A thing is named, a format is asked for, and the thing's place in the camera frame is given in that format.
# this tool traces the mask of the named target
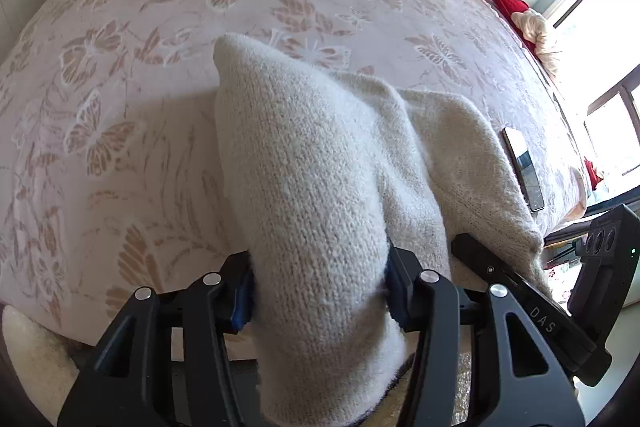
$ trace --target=black plastic bracket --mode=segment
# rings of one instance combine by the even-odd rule
[[[224,333],[251,319],[254,276],[248,252],[187,289],[139,288],[109,325],[78,375],[59,427],[174,427],[171,331],[182,328],[193,427],[243,427]]]
[[[471,235],[457,235],[451,250],[488,284],[509,289],[568,377],[597,385],[611,365],[605,343],[638,266],[640,218],[634,212],[621,204],[591,221],[578,252],[582,267],[568,302],[571,316]]]
[[[465,427],[584,427],[564,370],[529,315],[505,286],[457,288],[415,255],[390,247],[391,316],[420,331],[398,427],[448,427],[456,394],[460,324],[473,326],[472,390]]]

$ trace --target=bed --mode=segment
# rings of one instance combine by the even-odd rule
[[[242,250],[212,117],[226,32],[466,96],[526,137],[544,235],[584,212],[553,85],[484,0],[47,0],[0,66],[1,301],[95,344],[138,286],[183,288]]]

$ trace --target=window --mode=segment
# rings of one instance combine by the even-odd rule
[[[586,108],[585,127],[607,173],[609,199],[640,185],[639,0],[581,0],[561,18],[569,47],[567,97]]]

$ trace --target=beige cloth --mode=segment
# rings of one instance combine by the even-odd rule
[[[24,392],[42,415],[56,425],[78,377],[78,368],[67,354],[63,339],[11,306],[2,310],[0,334]]]
[[[467,100],[327,74],[244,36],[218,39],[214,61],[224,191],[256,278],[267,418],[342,427],[380,401],[406,358],[382,292],[387,235],[451,277],[450,240],[471,233],[546,290],[542,234]],[[478,286],[461,267],[454,281]]]
[[[228,31],[520,129],[543,234],[586,201],[537,66],[483,0],[47,0],[0,66],[2,301],[95,344],[137,286],[183,288],[242,248],[213,115]]]
[[[558,31],[532,9],[512,13],[511,20],[516,28],[522,31],[524,38],[536,45],[536,57],[542,62],[551,79],[556,83],[561,82],[559,71],[564,47]]]

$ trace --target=window frame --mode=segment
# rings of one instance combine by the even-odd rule
[[[565,19],[567,19],[567,17],[571,15],[571,13],[578,7],[578,5],[582,1],[583,0],[576,0],[567,9],[567,11],[564,14],[562,14],[562,16],[553,24],[554,28],[559,28],[560,25],[565,21]],[[603,94],[597,97],[593,102],[591,102],[589,107],[587,108],[586,116],[589,116],[594,111],[601,108],[605,103],[609,102],[609,100],[611,100],[617,94],[619,94],[620,98],[622,99],[622,102],[625,105],[626,111],[628,112],[629,118],[631,119],[631,123],[636,133],[636,139],[640,144],[640,113],[639,113],[639,108],[637,108],[636,105],[634,104],[634,97],[631,95],[631,92],[634,89],[636,89],[636,87],[638,86],[640,86],[640,64],[638,64],[633,70],[631,70],[624,78],[619,80],[612,87],[607,89]],[[583,121],[583,126],[587,131],[587,135],[589,136],[589,139],[591,140],[591,134],[589,133],[589,128],[587,126],[586,119]],[[631,172],[632,170],[635,170],[638,167],[639,166],[636,166],[633,169],[627,172],[624,172],[622,175],[624,176],[625,174]],[[610,204],[613,204],[614,201],[617,201],[620,198],[624,198],[625,201],[623,202],[627,204],[630,203],[629,199],[631,199],[632,201],[640,201],[640,185],[638,187],[633,187],[631,188],[631,190],[628,190],[624,194],[619,194],[618,196],[610,200],[601,201],[600,203],[596,203],[595,205],[592,205],[594,207],[593,210],[595,210],[596,206],[600,207],[603,205],[606,206],[608,210],[608,207],[610,206]],[[587,208],[587,214],[590,213],[590,209],[591,209],[591,206]]]

